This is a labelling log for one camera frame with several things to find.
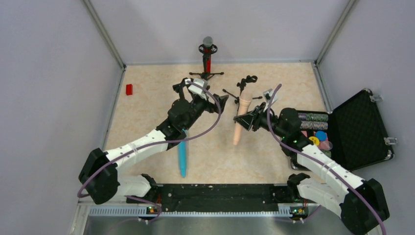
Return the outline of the shock mount tripod stand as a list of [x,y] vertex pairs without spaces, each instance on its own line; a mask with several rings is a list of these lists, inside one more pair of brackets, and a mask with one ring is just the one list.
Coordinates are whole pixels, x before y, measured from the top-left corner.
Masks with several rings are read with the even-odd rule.
[[201,44],[199,45],[198,50],[203,54],[203,72],[189,72],[189,75],[199,75],[201,79],[206,81],[210,80],[215,75],[224,75],[224,72],[211,72],[211,56],[215,54],[218,50],[216,45]]

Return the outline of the red glitter microphone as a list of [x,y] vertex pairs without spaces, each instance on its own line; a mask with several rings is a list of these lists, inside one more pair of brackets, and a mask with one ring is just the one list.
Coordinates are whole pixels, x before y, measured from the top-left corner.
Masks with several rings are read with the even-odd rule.
[[211,52],[212,52],[212,45],[213,39],[210,36],[206,36],[203,39],[203,65],[204,65],[204,72],[210,73],[210,66],[211,66]]

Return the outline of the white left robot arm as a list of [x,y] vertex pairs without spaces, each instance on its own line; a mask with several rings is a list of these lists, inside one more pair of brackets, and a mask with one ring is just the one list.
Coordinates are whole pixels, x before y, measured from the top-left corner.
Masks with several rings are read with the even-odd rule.
[[211,103],[199,96],[191,102],[177,99],[167,112],[167,118],[145,136],[124,146],[92,150],[78,176],[82,190],[87,191],[97,205],[104,204],[116,195],[144,197],[151,188],[145,177],[123,183],[118,174],[125,168],[160,152],[167,151],[187,139],[186,130],[196,122],[203,112],[222,114],[228,95],[214,94]]

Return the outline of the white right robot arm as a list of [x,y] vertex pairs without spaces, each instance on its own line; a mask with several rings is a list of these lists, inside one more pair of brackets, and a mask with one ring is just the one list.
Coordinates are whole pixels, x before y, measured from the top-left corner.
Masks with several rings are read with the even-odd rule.
[[269,131],[286,155],[295,153],[300,165],[325,182],[318,183],[304,173],[292,175],[287,184],[296,196],[333,212],[354,235],[366,235],[377,227],[387,234],[384,221],[390,213],[381,184],[353,174],[325,155],[301,132],[297,110],[284,108],[275,116],[263,102],[251,111],[241,106],[233,119],[246,130]]

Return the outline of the beige microphone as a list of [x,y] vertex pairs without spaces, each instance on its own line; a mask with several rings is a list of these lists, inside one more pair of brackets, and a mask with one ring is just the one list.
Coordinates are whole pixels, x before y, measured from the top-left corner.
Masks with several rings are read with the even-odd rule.
[[238,145],[241,139],[242,129],[246,125],[244,115],[247,114],[249,106],[252,102],[253,94],[250,91],[243,91],[239,97],[239,108],[237,111],[235,129],[233,135],[233,145]]

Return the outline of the round base mic stand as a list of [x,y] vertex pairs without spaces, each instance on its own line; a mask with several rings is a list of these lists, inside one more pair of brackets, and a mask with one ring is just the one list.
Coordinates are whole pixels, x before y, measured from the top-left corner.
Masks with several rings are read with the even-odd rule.
[[184,88],[188,88],[190,84],[187,82],[189,81],[189,78],[185,77],[181,80],[180,83],[174,84],[172,86],[173,91],[179,94],[179,100],[186,100],[184,95]]

